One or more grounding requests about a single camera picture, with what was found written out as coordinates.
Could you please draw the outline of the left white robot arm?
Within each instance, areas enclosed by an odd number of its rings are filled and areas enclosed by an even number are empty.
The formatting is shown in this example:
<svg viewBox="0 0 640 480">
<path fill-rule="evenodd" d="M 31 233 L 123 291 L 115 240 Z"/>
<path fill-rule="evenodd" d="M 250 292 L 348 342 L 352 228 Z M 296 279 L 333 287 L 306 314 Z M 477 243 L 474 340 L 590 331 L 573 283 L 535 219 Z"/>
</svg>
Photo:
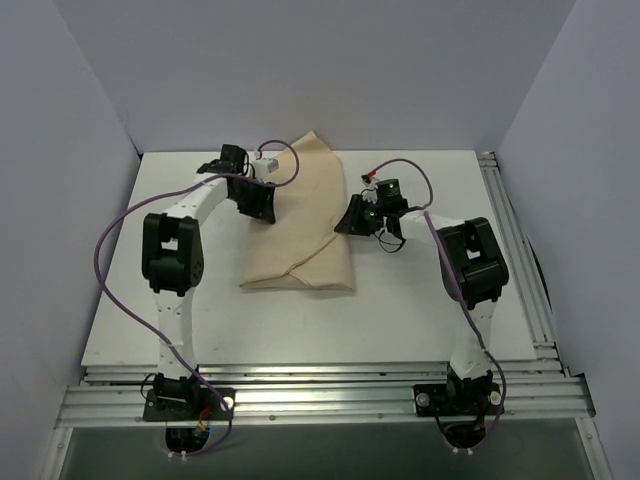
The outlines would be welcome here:
<svg viewBox="0 0 640 480">
<path fill-rule="evenodd" d="M 142 274 L 163 335 L 153 393 L 179 419 L 194 417 L 202 405 L 193 339 L 194 293 L 205 270 L 201 226 L 226 200 L 241 214 L 273 224 L 275 187 L 269 176 L 278 168 L 275 158 L 258 152 L 249 160 L 241 147 L 225 145 L 219 158 L 198 168 L 175 204 L 144 218 Z"/>
</svg>

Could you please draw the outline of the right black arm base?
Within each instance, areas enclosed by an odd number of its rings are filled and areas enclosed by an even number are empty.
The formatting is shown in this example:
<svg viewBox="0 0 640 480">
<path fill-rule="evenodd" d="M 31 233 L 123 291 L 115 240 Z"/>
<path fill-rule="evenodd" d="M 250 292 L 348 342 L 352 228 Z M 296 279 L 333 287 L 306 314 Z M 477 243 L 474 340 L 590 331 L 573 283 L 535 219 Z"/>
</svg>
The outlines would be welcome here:
<svg viewBox="0 0 640 480">
<path fill-rule="evenodd" d="M 463 380 L 450 373 L 445 381 L 415 384 L 412 389 L 419 417 L 478 417 L 504 412 L 501 390 L 492 373 Z"/>
</svg>

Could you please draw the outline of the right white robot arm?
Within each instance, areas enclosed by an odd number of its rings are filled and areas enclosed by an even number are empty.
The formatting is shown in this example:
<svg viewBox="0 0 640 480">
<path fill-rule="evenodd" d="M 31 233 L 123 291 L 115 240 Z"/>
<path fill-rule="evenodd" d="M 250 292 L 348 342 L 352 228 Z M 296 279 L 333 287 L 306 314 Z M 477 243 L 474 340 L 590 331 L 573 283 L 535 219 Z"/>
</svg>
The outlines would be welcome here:
<svg viewBox="0 0 640 480">
<path fill-rule="evenodd" d="M 444 400 L 453 411 L 467 412 L 480 400 L 473 380 L 488 376 L 491 369 L 491 321 L 509 282 L 493 228 L 484 217 L 452 219 L 411 207 L 397 179 L 379 180 L 369 174 L 362 181 L 364 189 L 351 196 L 334 231 L 373 236 L 388 253 L 399 251 L 408 241 L 435 249 L 444 289 L 463 315 L 449 360 L 456 380 L 445 386 Z"/>
</svg>

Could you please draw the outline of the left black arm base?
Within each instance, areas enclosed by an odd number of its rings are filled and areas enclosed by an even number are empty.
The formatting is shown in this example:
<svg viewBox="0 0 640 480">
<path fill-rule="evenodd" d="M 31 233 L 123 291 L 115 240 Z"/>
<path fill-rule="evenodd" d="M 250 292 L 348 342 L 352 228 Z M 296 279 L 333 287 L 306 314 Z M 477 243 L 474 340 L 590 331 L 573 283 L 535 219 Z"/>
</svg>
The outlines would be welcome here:
<svg viewBox="0 0 640 480">
<path fill-rule="evenodd" d="M 187 422 L 204 419 L 225 421 L 230 414 L 222 402 L 209 389 L 203 387 L 200 387 L 199 396 L 190 401 L 159 396 L 154 389 L 150 389 L 146 394 L 142 419 L 145 422 Z"/>
</svg>

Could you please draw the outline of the beige cloth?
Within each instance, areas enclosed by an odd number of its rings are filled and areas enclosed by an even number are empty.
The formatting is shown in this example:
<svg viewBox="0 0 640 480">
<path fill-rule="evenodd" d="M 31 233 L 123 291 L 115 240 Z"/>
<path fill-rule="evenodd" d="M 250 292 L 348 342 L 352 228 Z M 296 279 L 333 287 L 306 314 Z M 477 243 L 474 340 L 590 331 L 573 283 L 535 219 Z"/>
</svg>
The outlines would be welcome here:
<svg viewBox="0 0 640 480">
<path fill-rule="evenodd" d="M 334 231 L 346 212 L 341 159 L 313 131 L 293 143 L 299 157 L 282 151 L 270 180 L 296 179 L 274 195 L 276 223 L 249 223 L 240 287 L 352 291 L 353 265 L 347 238 Z"/>
</svg>

